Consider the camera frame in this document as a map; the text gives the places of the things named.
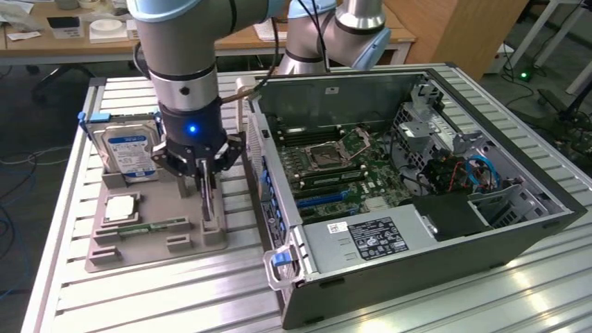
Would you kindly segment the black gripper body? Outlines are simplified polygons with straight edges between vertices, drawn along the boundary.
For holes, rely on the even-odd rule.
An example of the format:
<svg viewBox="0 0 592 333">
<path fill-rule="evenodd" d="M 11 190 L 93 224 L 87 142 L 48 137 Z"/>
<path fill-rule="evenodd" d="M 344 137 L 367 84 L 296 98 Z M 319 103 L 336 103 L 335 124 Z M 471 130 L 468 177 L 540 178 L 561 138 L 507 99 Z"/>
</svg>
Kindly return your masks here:
<svg viewBox="0 0 592 333">
<path fill-rule="evenodd" d="M 172 110 L 160 104 L 164 125 L 167 159 L 161 166 L 176 176 L 199 176 L 196 160 L 205 159 L 211 173 L 217 173 L 228 163 L 215 159 L 228 141 L 221 119 L 221 99 L 213 99 L 199 110 Z"/>
</svg>

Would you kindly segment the black graphics card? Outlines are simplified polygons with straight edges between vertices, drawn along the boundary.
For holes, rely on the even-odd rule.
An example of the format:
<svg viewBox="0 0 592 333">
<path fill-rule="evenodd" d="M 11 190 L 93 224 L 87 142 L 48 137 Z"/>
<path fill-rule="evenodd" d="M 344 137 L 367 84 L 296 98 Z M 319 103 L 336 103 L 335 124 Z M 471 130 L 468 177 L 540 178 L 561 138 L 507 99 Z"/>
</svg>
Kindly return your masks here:
<svg viewBox="0 0 592 333">
<path fill-rule="evenodd" d="M 215 177 L 212 175 L 203 179 L 201 196 L 203 196 L 203 214 L 204 214 L 204 229 L 213 231 L 217 228 L 216 210 L 215 210 L 215 194 L 216 187 Z"/>
</svg>

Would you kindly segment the silver CPU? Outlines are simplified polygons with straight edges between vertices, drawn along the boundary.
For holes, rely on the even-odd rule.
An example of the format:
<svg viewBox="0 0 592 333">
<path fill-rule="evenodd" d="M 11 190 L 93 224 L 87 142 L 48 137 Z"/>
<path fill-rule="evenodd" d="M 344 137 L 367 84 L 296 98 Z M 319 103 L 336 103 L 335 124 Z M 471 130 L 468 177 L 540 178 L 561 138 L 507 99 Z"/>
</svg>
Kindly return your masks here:
<svg viewBox="0 0 592 333">
<path fill-rule="evenodd" d="M 125 220 L 135 212 L 135 197 L 116 196 L 107 200 L 104 218 L 108 221 Z"/>
</svg>

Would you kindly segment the CPU socket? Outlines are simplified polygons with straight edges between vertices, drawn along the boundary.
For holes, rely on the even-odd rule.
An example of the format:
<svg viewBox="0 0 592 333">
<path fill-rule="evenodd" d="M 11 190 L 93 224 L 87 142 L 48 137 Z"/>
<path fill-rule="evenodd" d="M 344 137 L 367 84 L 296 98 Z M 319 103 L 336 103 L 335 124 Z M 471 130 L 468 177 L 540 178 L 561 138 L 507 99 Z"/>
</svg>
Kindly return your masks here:
<svg viewBox="0 0 592 333">
<path fill-rule="evenodd" d="M 308 150 L 308 156 L 319 167 L 325 167 L 343 162 L 340 149 L 336 142 L 312 146 Z"/>
</svg>

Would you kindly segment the black installed RAM stick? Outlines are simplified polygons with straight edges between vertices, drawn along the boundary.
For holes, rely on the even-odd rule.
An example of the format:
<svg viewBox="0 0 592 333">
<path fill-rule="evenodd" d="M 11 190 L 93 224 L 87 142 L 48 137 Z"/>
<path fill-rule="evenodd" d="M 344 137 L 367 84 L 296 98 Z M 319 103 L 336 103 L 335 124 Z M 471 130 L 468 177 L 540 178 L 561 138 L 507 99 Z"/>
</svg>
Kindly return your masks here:
<svg viewBox="0 0 592 333">
<path fill-rule="evenodd" d="M 329 187 L 335 185 L 357 182 L 367 177 L 365 169 L 344 169 L 341 171 L 332 171 L 323 174 L 315 174 L 300 178 L 300 189 L 315 189 L 320 187 Z"/>
</svg>

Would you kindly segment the blue expansion slot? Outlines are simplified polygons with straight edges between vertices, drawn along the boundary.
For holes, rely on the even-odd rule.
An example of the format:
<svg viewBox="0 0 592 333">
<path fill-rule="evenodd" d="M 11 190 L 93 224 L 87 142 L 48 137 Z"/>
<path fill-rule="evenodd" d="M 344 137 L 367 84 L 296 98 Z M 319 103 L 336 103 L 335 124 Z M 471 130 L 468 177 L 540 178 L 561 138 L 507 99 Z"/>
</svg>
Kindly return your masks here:
<svg viewBox="0 0 592 333">
<path fill-rule="evenodd" d="M 349 195 L 348 191 L 341 191 L 335 194 L 327 194 L 323 196 L 316 196 L 312 198 L 303 198 L 296 201 L 297 208 L 312 207 L 317 205 L 324 205 L 328 203 L 336 203 L 344 201 Z"/>
</svg>

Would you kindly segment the black office chair base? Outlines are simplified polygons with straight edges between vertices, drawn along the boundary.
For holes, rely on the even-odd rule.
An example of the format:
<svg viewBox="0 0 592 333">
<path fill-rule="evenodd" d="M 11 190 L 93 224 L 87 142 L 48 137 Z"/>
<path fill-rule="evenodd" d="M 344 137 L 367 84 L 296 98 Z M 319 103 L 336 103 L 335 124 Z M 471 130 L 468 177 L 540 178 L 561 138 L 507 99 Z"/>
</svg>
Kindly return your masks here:
<svg viewBox="0 0 592 333">
<path fill-rule="evenodd" d="M 131 60 L 39 65 L 37 68 L 44 77 L 33 85 L 31 96 L 32 102 L 39 105 L 81 99 L 93 78 L 141 77 Z"/>
</svg>

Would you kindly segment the wooden desk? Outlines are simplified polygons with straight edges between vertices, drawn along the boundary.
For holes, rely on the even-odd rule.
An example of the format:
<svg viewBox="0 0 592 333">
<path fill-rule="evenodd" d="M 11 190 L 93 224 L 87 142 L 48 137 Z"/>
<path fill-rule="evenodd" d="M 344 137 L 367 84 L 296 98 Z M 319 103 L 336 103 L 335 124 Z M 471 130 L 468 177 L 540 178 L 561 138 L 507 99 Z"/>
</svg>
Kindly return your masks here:
<svg viewBox="0 0 592 333">
<path fill-rule="evenodd" d="M 8 38 L 16 30 L 0 26 L 0 66 L 53 65 L 65 63 L 109 62 L 131 60 L 135 41 L 93 44 L 89 38 L 56 39 L 47 22 L 48 17 L 73 17 L 88 9 L 60 10 L 53 2 L 36 2 L 31 16 L 44 26 L 39 37 L 13 41 Z M 217 56 L 253 56 L 272 54 L 273 43 L 259 39 L 253 27 L 237 31 L 216 42 Z"/>
</svg>

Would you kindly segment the green motherboard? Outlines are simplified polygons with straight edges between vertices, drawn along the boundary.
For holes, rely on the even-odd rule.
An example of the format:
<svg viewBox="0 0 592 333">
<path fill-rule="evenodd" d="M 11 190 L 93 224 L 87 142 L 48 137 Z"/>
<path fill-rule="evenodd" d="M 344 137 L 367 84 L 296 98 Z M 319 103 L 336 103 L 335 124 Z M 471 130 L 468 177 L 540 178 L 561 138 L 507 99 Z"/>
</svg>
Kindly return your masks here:
<svg viewBox="0 0 592 333">
<path fill-rule="evenodd" d="M 356 128 L 363 128 L 369 135 L 371 146 L 351 160 L 347 158 L 340 140 Z M 305 224 L 353 216 L 380 209 L 405 205 L 413 196 L 404 183 L 397 168 L 387 152 L 389 136 L 375 131 L 365 123 L 333 125 L 319 128 L 288 128 L 281 126 L 273 133 L 273 141 L 280 155 L 295 204 L 299 199 L 348 191 L 344 201 L 305 208 L 297 212 Z M 336 142 L 343 162 L 329 166 L 317 166 L 308 156 L 312 146 Z M 304 176 L 323 174 L 344 169 L 365 169 L 364 180 L 329 187 L 300 189 L 299 181 Z"/>
</svg>

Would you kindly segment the white square bowl box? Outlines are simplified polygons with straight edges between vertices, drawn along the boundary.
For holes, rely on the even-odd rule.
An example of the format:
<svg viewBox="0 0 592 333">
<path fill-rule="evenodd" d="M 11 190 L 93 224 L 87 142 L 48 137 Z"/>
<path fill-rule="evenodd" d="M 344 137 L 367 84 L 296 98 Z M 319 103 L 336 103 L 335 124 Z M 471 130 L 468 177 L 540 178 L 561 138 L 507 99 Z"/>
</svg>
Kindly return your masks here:
<svg viewBox="0 0 592 333">
<path fill-rule="evenodd" d="M 89 24 L 89 42 L 103 44 L 128 40 L 125 25 L 116 19 L 99 19 Z"/>
</svg>

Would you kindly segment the metal disk bay cage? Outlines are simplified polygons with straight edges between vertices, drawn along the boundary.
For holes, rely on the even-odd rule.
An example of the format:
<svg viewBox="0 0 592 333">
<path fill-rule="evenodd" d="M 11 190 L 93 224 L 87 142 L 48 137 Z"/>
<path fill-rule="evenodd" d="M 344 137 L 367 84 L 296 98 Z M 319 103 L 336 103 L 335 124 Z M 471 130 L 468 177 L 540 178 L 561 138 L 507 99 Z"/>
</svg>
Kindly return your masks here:
<svg viewBox="0 0 592 333">
<path fill-rule="evenodd" d="M 395 115 L 399 146 L 408 161 L 419 166 L 433 158 L 465 153 L 463 132 L 444 113 L 443 97 L 433 81 L 420 83 Z"/>
</svg>

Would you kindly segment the white box with black top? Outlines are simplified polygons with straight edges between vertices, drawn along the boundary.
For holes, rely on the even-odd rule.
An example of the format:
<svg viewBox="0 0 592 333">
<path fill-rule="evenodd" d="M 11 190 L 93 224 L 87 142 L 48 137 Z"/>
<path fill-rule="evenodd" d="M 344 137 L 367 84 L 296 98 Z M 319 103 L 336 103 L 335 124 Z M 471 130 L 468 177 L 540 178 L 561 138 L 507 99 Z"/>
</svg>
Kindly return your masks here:
<svg viewBox="0 0 592 333">
<path fill-rule="evenodd" d="M 79 17 L 48 17 L 47 22 L 56 39 L 84 37 L 83 23 Z"/>
</svg>

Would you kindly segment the black open PC case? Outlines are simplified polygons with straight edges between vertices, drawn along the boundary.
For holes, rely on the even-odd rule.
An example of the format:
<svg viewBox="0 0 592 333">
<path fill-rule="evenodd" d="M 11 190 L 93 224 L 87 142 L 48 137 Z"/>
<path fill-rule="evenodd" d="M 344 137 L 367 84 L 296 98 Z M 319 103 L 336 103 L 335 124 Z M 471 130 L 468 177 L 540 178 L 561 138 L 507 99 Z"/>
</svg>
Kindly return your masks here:
<svg viewBox="0 0 592 333">
<path fill-rule="evenodd" d="M 463 132 L 461 156 L 411 163 L 397 143 L 395 115 L 412 88 L 444 93 L 444 113 Z M 449 67 L 404 66 L 367 72 L 281 75 L 247 99 L 244 158 L 264 243 L 264 269 L 285 329 L 329 318 L 468 275 L 505 266 L 587 212 L 527 150 L 539 148 L 480 86 Z M 387 152 L 437 244 L 393 259 L 320 273 L 305 245 L 273 133 L 365 123 L 389 136 Z M 275 267 L 272 255 L 291 264 Z"/>
</svg>

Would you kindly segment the wooden cabinet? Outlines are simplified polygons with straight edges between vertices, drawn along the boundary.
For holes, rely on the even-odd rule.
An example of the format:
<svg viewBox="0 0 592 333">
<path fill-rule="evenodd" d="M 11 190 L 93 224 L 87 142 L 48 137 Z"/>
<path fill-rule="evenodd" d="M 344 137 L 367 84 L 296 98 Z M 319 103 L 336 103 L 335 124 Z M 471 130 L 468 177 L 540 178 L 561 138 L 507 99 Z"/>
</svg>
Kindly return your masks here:
<svg viewBox="0 0 592 333">
<path fill-rule="evenodd" d="M 480 80 L 528 0 L 384 0 L 416 40 L 405 63 L 451 62 Z"/>
</svg>

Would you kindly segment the white table frame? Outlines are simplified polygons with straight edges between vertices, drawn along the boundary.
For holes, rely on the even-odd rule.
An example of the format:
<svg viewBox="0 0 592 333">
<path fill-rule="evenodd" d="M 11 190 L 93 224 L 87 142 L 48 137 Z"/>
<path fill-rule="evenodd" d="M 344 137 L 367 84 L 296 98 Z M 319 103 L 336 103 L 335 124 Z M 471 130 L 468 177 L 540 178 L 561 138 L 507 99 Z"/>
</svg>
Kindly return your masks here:
<svg viewBox="0 0 592 333">
<path fill-rule="evenodd" d="M 585 0 L 529 0 L 504 41 L 501 78 L 513 88 L 511 102 L 557 86 L 568 94 L 592 75 L 592 5 Z"/>
</svg>

